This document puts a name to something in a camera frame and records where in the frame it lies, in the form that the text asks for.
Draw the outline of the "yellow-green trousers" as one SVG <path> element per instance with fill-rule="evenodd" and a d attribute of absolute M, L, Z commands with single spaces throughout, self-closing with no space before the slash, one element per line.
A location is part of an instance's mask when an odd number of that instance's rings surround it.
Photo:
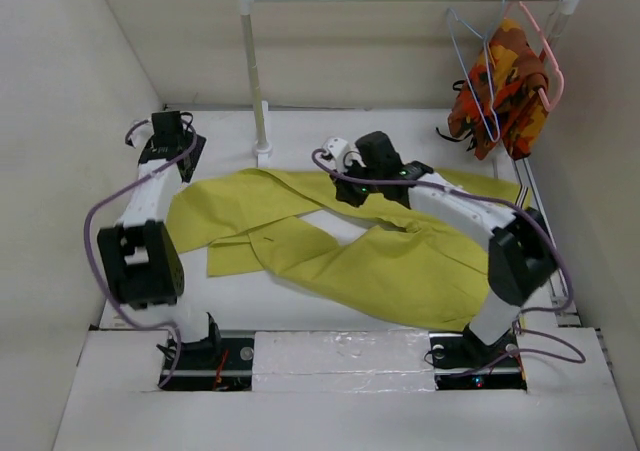
<path fill-rule="evenodd" d="M 339 202 L 323 172 L 245 169 L 171 202 L 179 253 L 206 249 L 211 277 L 268 271 L 400 325 L 461 330 L 488 294 L 486 252 L 444 222 L 374 194 Z"/>

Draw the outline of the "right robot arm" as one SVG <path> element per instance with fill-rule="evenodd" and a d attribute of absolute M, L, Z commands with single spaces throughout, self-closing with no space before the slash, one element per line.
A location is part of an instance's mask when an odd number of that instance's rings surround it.
<path fill-rule="evenodd" d="M 488 295 L 462 331 L 461 353 L 467 366 L 495 359 L 524 305 L 558 269 L 539 211 L 472 195 L 424 163 L 403 162 L 381 131 L 354 144 L 331 137 L 320 156 L 334 165 L 330 175 L 338 201 L 359 207 L 379 193 L 443 221 L 487 253 Z"/>

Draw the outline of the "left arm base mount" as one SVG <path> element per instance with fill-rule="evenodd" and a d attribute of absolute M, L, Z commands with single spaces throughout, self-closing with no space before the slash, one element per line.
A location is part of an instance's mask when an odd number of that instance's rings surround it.
<path fill-rule="evenodd" d="M 252 388 L 255 335 L 223 333 L 216 351 L 183 349 L 177 367 L 170 372 L 175 343 L 170 338 L 158 345 L 163 354 L 159 376 L 160 389 L 176 392 L 243 392 Z"/>

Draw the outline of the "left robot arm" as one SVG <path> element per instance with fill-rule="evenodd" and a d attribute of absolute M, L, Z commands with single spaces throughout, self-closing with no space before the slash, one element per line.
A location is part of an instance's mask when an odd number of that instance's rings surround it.
<path fill-rule="evenodd" d="M 125 137 L 140 156 L 136 180 L 120 218 L 97 233 L 97 246 L 113 309 L 132 328 L 172 331 L 161 346 L 168 359 L 190 357 L 201 367 L 222 358 L 217 324 L 185 296 L 186 275 L 168 231 L 173 197 L 190 183 L 206 144 L 184 111 L 161 111 L 135 124 Z"/>

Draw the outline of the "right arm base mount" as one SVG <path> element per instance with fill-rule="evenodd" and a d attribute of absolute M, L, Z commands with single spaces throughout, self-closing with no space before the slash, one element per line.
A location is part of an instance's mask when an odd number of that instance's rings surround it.
<path fill-rule="evenodd" d="M 423 361 L 434 373 L 437 391 L 527 390 L 515 336 L 508 332 L 495 345 L 472 343 L 462 333 L 430 332 Z"/>

